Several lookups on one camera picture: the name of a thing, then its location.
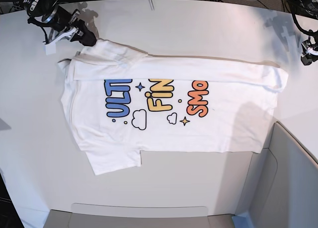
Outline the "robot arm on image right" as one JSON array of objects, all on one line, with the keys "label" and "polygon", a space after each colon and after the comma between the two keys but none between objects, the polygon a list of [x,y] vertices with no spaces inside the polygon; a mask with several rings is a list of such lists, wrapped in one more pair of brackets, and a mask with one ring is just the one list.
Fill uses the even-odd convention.
[{"label": "robot arm on image right", "polygon": [[296,15],[318,19],[318,0],[287,1],[290,6],[294,24],[300,32],[308,36],[308,38],[301,43],[301,62],[304,66],[309,66],[318,60],[318,30],[304,29],[298,22]]}]

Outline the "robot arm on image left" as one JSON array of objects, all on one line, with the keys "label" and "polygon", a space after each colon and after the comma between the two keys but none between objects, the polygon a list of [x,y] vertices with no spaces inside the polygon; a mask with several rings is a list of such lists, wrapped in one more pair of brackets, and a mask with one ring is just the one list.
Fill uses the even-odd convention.
[{"label": "robot arm on image left", "polygon": [[58,0],[23,0],[23,5],[29,16],[27,22],[40,27],[44,32],[46,50],[55,50],[56,43],[62,39],[78,41],[89,47],[96,44],[94,33],[79,19],[78,9],[70,13],[59,6]]}]

